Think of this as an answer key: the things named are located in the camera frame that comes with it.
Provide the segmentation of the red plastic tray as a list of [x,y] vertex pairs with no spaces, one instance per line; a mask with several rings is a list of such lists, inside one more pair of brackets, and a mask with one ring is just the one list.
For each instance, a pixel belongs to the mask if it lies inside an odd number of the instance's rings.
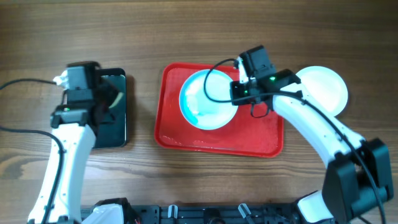
[[216,130],[192,126],[180,111],[178,97],[185,80],[197,71],[210,68],[199,63],[171,63],[164,68],[154,138],[169,149],[275,157],[284,145],[284,119],[275,112],[253,118],[249,105],[239,106],[234,118]]

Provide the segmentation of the green yellow sponge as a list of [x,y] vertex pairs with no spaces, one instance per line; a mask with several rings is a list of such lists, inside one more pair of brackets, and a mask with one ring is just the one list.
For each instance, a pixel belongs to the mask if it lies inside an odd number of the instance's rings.
[[124,93],[119,92],[118,95],[116,96],[116,98],[114,99],[113,103],[108,106],[109,109],[114,108],[116,105],[119,104],[119,102],[121,101],[121,99],[123,98]]

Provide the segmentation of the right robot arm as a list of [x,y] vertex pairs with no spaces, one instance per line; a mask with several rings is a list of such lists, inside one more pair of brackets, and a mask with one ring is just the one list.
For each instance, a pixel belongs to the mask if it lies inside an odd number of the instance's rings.
[[311,66],[291,70],[246,71],[231,85],[237,105],[264,102],[291,123],[313,146],[326,167],[321,190],[295,204],[301,223],[348,223],[394,196],[389,150],[380,139],[367,140],[337,119],[348,101],[343,79],[333,70]]

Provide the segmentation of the white round plate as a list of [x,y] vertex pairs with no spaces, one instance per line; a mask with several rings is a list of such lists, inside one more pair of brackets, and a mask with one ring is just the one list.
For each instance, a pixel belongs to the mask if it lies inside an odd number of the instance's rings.
[[348,103],[344,80],[332,69],[310,66],[296,73],[309,93],[333,116],[339,115]]

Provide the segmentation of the light blue plate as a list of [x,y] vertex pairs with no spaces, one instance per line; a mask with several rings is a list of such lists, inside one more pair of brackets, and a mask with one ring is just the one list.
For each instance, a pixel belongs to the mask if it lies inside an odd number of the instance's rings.
[[183,117],[194,127],[214,130],[228,124],[238,107],[229,102],[230,83],[227,74],[213,70],[200,70],[190,75],[181,87],[179,106]]

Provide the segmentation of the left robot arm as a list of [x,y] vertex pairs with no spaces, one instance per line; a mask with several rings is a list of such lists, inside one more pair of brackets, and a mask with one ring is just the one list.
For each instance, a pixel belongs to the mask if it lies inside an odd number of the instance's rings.
[[50,126],[50,157],[27,221],[81,223],[81,191],[91,150],[127,143],[126,85],[65,90]]

